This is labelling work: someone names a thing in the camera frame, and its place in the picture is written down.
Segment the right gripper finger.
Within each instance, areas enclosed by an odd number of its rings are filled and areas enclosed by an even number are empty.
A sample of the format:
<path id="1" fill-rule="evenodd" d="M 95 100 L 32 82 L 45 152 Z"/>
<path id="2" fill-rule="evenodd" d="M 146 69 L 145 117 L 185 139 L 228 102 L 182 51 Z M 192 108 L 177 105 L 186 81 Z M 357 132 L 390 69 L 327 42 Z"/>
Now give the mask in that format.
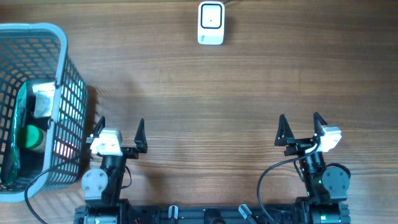
<path id="1" fill-rule="evenodd" d="M 275 137 L 275 146 L 287 146 L 295 141 L 293 132 L 289 126 L 285 114 L 279 116 L 279 126 Z"/>
<path id="2" fill-rule="evenodd" d="M 321 117 L 318 112 L 314 112 L 313 114 L 313 123 L 315 134 L 321 136 L 323 134 L 322 126 L 327 125 L 328 123 Z"/>

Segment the green lid jar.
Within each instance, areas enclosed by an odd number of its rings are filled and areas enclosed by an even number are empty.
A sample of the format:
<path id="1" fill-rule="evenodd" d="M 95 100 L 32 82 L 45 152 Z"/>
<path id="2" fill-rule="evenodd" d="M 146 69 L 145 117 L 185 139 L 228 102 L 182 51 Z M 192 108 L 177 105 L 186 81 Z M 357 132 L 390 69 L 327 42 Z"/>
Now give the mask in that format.
<path id="1" fill-rule="evenodd" d="M 34 125 L 27 125 L 19 130 L 17 145 L 21 149 L 44 153 L 47 132 Z"/>

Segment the green 3M gloves package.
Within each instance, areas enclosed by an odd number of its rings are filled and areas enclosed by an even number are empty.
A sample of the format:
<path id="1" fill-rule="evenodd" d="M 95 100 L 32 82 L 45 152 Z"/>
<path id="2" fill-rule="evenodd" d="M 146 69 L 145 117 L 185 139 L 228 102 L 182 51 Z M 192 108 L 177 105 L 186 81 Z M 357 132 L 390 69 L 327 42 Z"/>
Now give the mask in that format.
<path id="1" fill-rule="evenodd" d="M 6 185 L 11 185 L 16 177 L 18 170 L 21 168 L 20 149 L 17 145 L 19 138 L 19 130 L 23 125 L 23 117 L 26 111 L 27 101 L 27 83 L 24 83 L 17 93 L 14 115 L 12 117 L 11 128 L 11 168 L 6 177 Z"/>

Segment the white wipes packet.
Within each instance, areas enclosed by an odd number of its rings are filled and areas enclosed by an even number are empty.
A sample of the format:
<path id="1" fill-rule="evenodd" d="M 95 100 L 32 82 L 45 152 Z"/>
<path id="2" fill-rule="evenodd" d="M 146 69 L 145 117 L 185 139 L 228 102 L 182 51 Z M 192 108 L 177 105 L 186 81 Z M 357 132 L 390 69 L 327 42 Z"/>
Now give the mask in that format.
<path id="1" fill-rule="evenodd" d="M 34 118 L 50 117 L 52 115 L 55 83 L 35 83 L 32 85 L 35 96 Z"/>

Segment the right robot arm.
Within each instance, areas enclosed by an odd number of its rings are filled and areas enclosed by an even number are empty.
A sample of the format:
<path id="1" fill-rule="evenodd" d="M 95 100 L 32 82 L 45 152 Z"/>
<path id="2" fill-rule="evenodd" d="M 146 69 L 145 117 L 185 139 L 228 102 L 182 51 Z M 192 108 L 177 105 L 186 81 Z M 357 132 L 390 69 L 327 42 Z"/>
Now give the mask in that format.
<path id="1" fill-rule="evenodd" d="M 276 146 L 285 146 L 285 156 L 297 156 L 296 171 L 307 190 L 306 197 L 297 197 L 282 212 L 282 223 L 334 223 L 351 222 L 347 191 L 351 172 L 339 163 L 327 164 L 324 153 L 331 151 L 342 138 L 337 126 L 329 125 L 320 115 L 313 115 L 315 134 L 310 138 L 297 139 L 284 114 L 279 116 L 279 127 L 275 137 Z"/>

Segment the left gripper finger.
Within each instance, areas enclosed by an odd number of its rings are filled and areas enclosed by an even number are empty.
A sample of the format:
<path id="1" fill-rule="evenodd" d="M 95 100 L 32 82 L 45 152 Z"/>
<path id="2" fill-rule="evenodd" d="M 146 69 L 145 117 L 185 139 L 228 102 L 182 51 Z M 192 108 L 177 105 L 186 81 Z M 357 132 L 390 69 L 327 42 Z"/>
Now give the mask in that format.
<path id="1" fill-rule="evenodd" d="M 90 134 L 91 138 L 98 138 L 100 135 L 100 132 L 102 131 L 102 129 L 105 127 L 105 122 L 106 119 L 104 116 L 102 116 L 99 121 L 97 122 L 97 124 L 94 126 L 93 131 Z"/>
<path id="2" fill-rule="evenodd" d="M 146 148 L 146 134 L 145 134 L 145 125 L 144 125 L 144 119 L 142 118 L 140 120 L 134 142 L 136 144 L 137 148 Z"/>

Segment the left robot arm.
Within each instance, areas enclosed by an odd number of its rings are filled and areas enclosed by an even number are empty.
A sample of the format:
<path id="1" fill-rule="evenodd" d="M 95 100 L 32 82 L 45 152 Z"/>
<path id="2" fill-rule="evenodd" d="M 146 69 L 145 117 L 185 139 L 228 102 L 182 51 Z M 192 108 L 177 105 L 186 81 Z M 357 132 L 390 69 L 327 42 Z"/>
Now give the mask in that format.
<path id="1" fill-rule="evenodd" d="M 138 159 L 147 153 L 148 145 L 144 120 L 141 119 L 134 137 L 135 146 L 122 145 L 120 130 L 107 128 L 105 117 L 101 117 L 93 132 L 86 139 L 91 153 L 102 158 L 99 168 L 84 173 L 81 188 L 86 205 L 75 210 L 74 223 L 140 223 L 140 215 L 132 208 L 128 199 L 121 199 L 124 174 L 131 172 L 126 165 L 128 159 Z"/>

